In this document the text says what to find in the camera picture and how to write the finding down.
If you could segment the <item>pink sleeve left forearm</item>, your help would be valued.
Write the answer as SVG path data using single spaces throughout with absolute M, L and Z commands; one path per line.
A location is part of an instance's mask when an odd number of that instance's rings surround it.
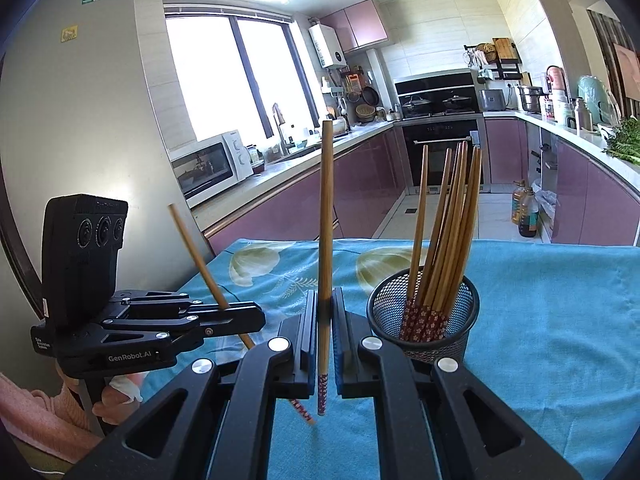
M 27 390 L 1 375 L 1 420 L 6 429 L 33 448 L 77 463 L 102 440 L 89 428 L 78 402 L 79 380 L 64 377 L 56 396 Z

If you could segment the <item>left hand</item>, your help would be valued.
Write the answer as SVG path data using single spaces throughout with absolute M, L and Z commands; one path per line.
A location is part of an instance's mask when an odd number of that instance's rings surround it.
M 66 376 L 58 364 L 55 364 L 55 369 L 63 381 L 61 392 L 53 399 L 55 413 L 77 427 L 89 429 L 89 419 L 79 396 L 79 380 Z M 112 378 L 102 390 L 99 400 L 92 404 L 91 413 L 107 425 L 120 425 L 140 408 L 141 389 L 146 376 L 148 372 Z

